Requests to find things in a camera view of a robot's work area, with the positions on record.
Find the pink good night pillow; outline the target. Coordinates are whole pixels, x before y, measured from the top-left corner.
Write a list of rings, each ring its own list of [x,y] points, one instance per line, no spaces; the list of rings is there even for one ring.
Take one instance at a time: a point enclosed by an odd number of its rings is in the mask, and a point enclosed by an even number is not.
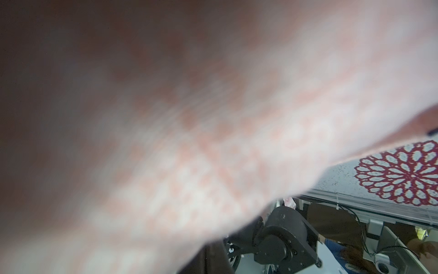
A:
[[[436,1],[2,1],[1,272],[173,274],[437,111]]]

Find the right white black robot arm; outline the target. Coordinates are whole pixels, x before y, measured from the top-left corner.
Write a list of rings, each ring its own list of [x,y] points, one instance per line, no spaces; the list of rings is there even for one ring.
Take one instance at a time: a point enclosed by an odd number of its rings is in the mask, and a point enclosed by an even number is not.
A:
[[[317,231],[296,210],[276,207],[224,240],[233,270],[245,255],[253,258],[262,274],[344,274],[346,270]]]

